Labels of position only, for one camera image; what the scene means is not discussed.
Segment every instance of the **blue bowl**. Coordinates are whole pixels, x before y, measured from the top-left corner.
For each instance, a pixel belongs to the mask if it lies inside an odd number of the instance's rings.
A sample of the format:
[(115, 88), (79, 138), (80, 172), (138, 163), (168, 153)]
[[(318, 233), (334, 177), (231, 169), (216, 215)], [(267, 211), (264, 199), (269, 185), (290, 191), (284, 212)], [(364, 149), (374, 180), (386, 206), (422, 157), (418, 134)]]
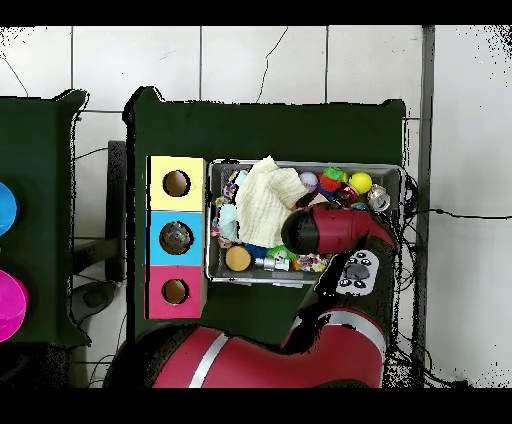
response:
[(0, 183), (0, 236), (12, 227), (18, 215), (18, 204), (12, 191)]

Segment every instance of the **yellow box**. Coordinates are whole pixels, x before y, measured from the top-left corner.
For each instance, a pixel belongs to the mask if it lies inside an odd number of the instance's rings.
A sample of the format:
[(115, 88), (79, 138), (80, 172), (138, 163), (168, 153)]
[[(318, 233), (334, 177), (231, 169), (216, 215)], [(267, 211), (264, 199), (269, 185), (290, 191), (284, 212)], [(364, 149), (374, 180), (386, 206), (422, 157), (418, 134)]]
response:
[[(151, 156), (150, 167), (151, 210), (204, 211), (204, 184), (206, 180), (206, 162), (204, 159)], [(180, 171), (180, 175), (183, 175), (187, 181), (187, 191), (180, 197), (173, 197), (164, 189), (166, 177), (172, 171)]]

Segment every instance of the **red robot arm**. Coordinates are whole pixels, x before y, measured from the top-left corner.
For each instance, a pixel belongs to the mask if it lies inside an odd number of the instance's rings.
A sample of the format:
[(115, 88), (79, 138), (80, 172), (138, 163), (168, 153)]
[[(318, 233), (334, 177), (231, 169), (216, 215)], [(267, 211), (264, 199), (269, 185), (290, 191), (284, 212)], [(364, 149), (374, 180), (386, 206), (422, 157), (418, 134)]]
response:
[(392, 236), (367, 212), (320, 205), (293, 214), (282, 238), (298, 253), (336, 255), (279, 348), (167, 326), (120, 349), (104, 386), (379, 387), (392, 316)]

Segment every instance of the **circular hole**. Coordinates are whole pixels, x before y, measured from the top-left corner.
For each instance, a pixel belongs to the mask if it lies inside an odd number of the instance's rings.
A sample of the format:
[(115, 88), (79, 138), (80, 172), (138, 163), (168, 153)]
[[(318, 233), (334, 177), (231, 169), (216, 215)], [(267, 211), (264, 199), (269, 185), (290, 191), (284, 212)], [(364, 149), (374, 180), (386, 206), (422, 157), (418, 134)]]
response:
[(190, 178), (183, 171), (171, 171), (163, 181), (164, 191), (171, 197), (182, 197), (190, 191)]
[(160, 231), (160, 246), (170, 255), (182, 255), (192, 242), (192, 231), (183, 222), (170, 222)]
[(169, 280), (162, 286), (162, 296), (171, 305), (179, 305), (188, 297), (188, 286), (183, 280)]
[(89, 308), (99, 308), (106, 301), (105, 294), (101, 290), (87, 291), (84, 293), (83, 300)]

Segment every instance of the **silver can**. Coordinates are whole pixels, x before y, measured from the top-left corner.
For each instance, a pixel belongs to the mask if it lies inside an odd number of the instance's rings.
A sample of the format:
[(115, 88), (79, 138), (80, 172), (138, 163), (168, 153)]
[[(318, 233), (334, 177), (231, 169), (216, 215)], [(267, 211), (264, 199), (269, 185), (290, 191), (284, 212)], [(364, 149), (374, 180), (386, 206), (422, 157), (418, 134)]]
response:
[(373, 184), (368, 192), (368, 205), (375, 212), (384, 212), (391, 204), (391, 198), (384, 187)]

